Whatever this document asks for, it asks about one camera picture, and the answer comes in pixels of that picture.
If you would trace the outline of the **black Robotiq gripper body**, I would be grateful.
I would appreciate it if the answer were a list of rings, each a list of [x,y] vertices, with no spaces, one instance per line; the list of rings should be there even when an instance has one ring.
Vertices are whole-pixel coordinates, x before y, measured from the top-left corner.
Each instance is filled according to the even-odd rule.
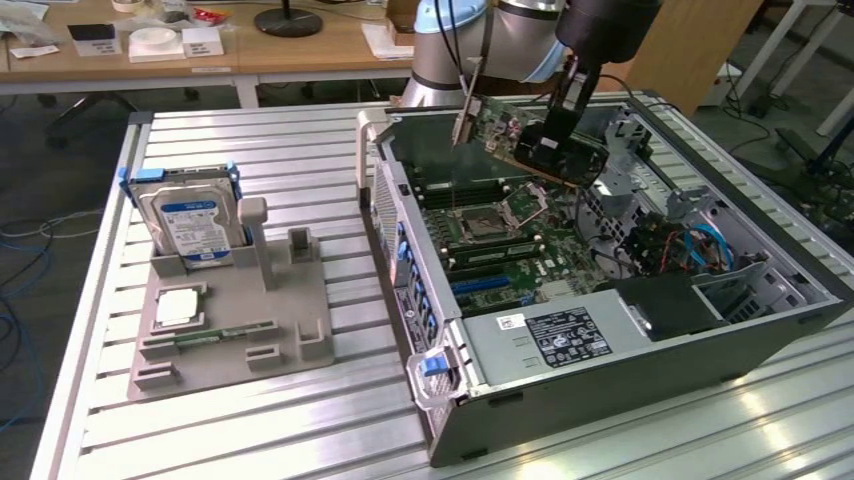
[[[567,1],[555,37],[568,48],[566,73],[554,105],[583,109],[597,87],[602,66],[631,60],[659,13],[658,1]]]

